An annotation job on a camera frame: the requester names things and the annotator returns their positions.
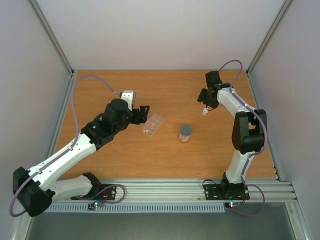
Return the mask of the clear plastic pill organizer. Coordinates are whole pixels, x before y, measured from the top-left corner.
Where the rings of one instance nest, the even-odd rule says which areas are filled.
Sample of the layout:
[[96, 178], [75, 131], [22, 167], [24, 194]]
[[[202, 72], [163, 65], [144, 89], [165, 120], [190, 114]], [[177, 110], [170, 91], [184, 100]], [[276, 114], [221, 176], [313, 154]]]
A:
[[163, 122], [164, 118], [162, 116], [153, 114], [143, 125], [142, 132], [147, 134], [148, 136], [153, 136]]

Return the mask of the orange pill bottle grey cap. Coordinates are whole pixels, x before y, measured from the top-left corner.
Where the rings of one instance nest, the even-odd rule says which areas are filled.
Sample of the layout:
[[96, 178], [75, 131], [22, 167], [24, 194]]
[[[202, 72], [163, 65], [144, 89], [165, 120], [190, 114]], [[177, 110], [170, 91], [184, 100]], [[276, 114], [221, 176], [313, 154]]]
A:
[[180, 128], [179, 140], [180, 140], [182, 143], [188, 142], [189, 139], [190, 139], [191, 133], [192, 133], [192, 127], [191, 127], [190, 125], [188, 125], [188, 124], [183, 125], [183, 126]]

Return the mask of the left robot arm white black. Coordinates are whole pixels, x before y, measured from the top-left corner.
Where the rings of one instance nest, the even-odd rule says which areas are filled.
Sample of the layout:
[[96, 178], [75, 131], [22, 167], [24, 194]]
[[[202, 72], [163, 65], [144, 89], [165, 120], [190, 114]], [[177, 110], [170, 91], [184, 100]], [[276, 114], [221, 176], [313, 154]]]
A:
[[54, 155], [29, 169], [17, 168], [12, 174], [13, 199], [9, 214], [19, 216], [13, 212], [15, 201], [23, 206], [23, 213], [35, 217], [61, 200], [96, 199], [101, 193], [101, 182], [91, 172], [67, 180], [60, 180], [60, 176], [111, 142], [128, 125], [144, 124], [149, 110], [148, 105], [133, 108], [129, 100], [113, 99], [103, 113], [87, 123], [69, 144]]

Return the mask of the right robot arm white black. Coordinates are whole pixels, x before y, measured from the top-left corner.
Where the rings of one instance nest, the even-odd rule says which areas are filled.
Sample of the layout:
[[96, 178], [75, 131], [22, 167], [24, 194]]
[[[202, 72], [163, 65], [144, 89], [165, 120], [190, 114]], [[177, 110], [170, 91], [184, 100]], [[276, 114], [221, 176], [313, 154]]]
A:
[[206, 73], [205, 80], [207, 88], [201, 90], [197, 101], [212, 109], [223, 105], [234, 118], [231, 164], [219, 184], [205, 189], [205, 197], [208, 200], [248, 200], [250, 197], [245, 193], [248, 187], [244, 181], [253, 158], [268, 142], [267, 114], [246, 103], [230, 83], [223, 83], [217, 70]]

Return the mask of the left small circuit board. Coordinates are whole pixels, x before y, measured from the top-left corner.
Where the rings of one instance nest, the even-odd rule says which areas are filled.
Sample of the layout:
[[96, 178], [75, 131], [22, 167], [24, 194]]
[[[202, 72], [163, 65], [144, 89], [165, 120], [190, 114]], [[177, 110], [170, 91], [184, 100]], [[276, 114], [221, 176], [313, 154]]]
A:
[[95, 201], [95, 202], [92, 202], [92, 203], [88, 203], [87, 204], [87, 210], [88, 211], [96, 211], [97, 209], [102, 208], [103, 205], [104, 204], [102, 202], [100, 202], [100, 201]]

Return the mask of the small circuit board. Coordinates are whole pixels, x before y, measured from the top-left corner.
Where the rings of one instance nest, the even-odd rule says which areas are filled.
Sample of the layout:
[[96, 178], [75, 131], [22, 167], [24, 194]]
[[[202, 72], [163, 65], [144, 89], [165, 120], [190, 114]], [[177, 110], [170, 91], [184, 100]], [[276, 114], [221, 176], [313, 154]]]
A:
[[102, 202], [100, 202], [100, 201], [95, 201], [95, 202], [92, 202], [92, 203], [88, 203], [87, 204], [87, 210], [88, 211], [96, 211], [97, 209], [102, 208], [103, 205], [104, 204]]
[[234, 208], [242, 206], [244, 203], [245, 203], [245, 201], [241, 201], [241, 202], [230, 201], [230, 202], [225, 202], [224, 206], [229, 209], [234, 209]]

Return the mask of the right small circuit board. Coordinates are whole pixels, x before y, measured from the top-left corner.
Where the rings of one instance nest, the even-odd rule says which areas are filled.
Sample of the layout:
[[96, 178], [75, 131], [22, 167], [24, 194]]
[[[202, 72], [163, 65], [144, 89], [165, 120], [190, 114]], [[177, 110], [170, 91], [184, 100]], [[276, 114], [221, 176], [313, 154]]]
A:
[[245, 203], [245, 201], [241, 201], [241, 202], [230, 201], [230, 202], [225, 202], [224, 206], [229, 209], [234, 209], [234, 208], [242, 206], [244, 203]]

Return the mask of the aluminium front frame rail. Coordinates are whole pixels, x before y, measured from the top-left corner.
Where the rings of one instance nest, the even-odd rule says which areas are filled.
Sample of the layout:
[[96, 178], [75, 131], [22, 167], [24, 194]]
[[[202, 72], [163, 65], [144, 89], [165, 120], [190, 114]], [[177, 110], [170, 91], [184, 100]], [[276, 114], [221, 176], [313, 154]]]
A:
[[[75, 196], [87, 195], [93, 187], [101, 184], [116, 186], [115, 202], [124, 197], [131, 202], [191, 202], [206, 200], [204, 184], [218, 184], [195, 178], [177, 179], [98, 179], [87, 173], [76, 178], [58, 179], [51, 182], [33, 179], [34, 189], [48, 195], [52, 202], [64, 201]], [[253, 202], [292, 202], [297, 197], [289, 182], [275, 179], [259, 179], [247, 182], [249, 200]]]

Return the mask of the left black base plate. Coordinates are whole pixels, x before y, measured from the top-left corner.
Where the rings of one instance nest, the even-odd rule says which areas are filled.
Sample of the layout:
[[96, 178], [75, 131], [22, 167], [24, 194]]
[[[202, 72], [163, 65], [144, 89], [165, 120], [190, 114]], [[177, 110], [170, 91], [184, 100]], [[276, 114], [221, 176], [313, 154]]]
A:
[[90, 192], [83, 196], [71, 197], [71, 200], [94, 200], [94, 201], [113, 201], [116, 197], [117, 187], [112, 184], [101, 184], [100, 186], [94, 186]]

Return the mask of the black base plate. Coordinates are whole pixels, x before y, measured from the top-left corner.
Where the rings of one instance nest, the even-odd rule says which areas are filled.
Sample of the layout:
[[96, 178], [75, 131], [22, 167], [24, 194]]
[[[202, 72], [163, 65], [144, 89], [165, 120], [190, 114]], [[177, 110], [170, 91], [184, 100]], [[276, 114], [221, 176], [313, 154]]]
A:
[[94, 186], [90, 192], [83, 196], [71, 197], [71, 200], [94, 200], [94, 201], [113, 201], [116, 197], [117, 187], [112, 184], [101, 184], [100, 186]]
[[243, 201], [249, 200], [248, 188], [242, 183], [237, 184], [204, 184], [204, 196], [207, 201]]

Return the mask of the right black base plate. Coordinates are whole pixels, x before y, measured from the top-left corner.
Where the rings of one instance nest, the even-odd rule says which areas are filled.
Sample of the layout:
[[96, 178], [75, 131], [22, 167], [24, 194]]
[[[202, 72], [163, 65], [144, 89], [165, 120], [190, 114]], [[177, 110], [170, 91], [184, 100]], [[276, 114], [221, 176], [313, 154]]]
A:
[[237, 184], [204, 184], [204, 196], [207, 201], [243, 201], [249, 200], [248, 188], [242, 183]]

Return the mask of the right aluminium corner post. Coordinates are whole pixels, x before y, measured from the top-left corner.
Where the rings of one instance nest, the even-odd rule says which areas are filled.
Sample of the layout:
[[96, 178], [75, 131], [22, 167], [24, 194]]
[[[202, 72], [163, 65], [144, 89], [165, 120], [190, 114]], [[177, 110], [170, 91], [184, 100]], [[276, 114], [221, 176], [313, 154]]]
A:
[[282, 5], [280, 6], [277, 14], [275, 15], [269, 29], [266, 32], [257, 52], [255, 53], [251, 63], [249, 64], [246, 74], [249, 76], [251, 72], [254, 70], [255, 66], [257, 65], [258, 61], [262, 57], [264, 51], [266, 50], [269, 42], [271, 41], [273, 35], [277, 31], [279, 25], [281, 24], [283, 18], [285, 17], [286, 13], [288, 12], [290, 6], [292, 5], [293, 0], [284, 0]]

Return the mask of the aluminium corner post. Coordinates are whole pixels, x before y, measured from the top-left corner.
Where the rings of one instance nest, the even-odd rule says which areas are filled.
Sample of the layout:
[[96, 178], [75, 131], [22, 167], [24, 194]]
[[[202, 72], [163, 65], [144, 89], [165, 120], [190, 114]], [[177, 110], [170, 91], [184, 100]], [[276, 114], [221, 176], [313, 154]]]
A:
[[286, 13], [288, 12], [290, 6], [292, 5], [293, 0], [284, 0], [282, 5], [280, 6], [277, 14], [275, 15], [269, 29], [266, 32], [257, 52], [255, 53], [251, 63], [249, 64], [246, 74], [249, 76], [251, 72], [254, 70], [255, 66], [257, 65], [258, 61], [262, 57], [264, 51], [266, 50], [269, 42], [271, 41], [273, 35], [277, 31], [279, 25], [281, 24], [283, 18], [285, 17]]
[[44, 31], [46, 32], [47, 36], [49, 37], [49, 40], [51, 41], [53, 47], [55, 48], [57, 54], [59, 55], [60, 59], [62, 60], [65, 68], [67, 69], [68, 73], [72, 76], [74, 73], [73, 68], [71, 67], [71, 64], [69, 60], [67, 59], [61, 45], [59, 44], [49, 22], [47, 21], [47, 18], [45, 17], [39, 3], [37, 0], [29, 0], [28, 1], [35, 12], [35, 15], [39, 19]]

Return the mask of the left aluminium corner post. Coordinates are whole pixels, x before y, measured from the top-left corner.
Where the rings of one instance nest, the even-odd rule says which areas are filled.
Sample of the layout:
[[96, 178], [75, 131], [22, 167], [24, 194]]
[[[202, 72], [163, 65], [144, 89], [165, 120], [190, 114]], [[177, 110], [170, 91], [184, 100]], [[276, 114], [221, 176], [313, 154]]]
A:
[[39, 3], [37, 0], [29, 0], [28, 1], [35, 12], [35, 15], [39, 19], [44, 31], [46, 32], [47, 36], [49, 37], [49, 40], [51, 41], [53, 47], [55, 48], [57, 54], [59, 55], [60, 59], [62, 60], [65, 68], [67, 69], [68, 73], [72, 76], [74, 73], [73, 68], [71, 67], [71, 64], [69, 60], [67, 59], [61, 45], [59, 44], [49, 22], [47, 21], [47, 18], [45, 17]]

